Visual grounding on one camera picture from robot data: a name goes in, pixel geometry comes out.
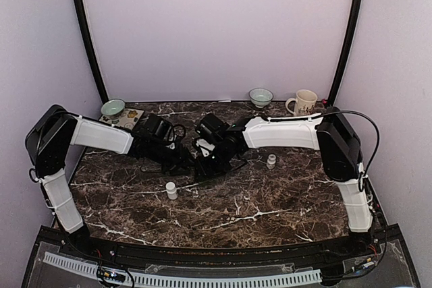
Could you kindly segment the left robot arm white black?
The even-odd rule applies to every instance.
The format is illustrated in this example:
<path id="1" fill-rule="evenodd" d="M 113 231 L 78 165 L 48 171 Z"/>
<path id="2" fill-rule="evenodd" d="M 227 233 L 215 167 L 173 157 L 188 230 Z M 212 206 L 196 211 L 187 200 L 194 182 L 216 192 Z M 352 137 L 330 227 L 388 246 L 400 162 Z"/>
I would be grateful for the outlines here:
<path id="1" fill-rule="evenodd" d="M 81 258 L 95 253 L 95 243 L 80 231 L 86 225 L 76 207 L 65 175 L 65 160 L 73 146 L 107 150 L 135 159 L 149 159 L 166 175 L 188 175 L 194 157 L 182 144 L 186 128 L 150 114 L 144 125 L 127 129 L 51 106 L 29 131 L 25 147 L 32 168 L 30 179 L 39 184 L 61 228 L 73 234 L 68 245 Z"/>

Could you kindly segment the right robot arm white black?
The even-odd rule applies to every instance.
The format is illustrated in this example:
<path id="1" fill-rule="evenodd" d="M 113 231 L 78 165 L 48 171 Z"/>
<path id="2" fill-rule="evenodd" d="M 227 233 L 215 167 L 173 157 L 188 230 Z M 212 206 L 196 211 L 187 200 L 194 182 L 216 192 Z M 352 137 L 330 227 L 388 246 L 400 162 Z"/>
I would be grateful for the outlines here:
<path id="1" fill-rule="evenodd" d="M 346 116 L 349 111 L 330 107 L 324 113 L 300 117 L 247 117 L 228 124 L 214 114 L 196 126 L 194 145 L 199 154 L 195 178 L 204 181 L 232 170 L 230 161 L 249 149 L 266 147 L 318 150 L 326 176 L 336 182 L 348 214 L 353 236 L 344 243 L 351 257 L 360 256 L 371 244 L 367 233 L 373 224 L 372 199 L 366 189 L 370 164 L 363 162 L 358 134 Z"/>

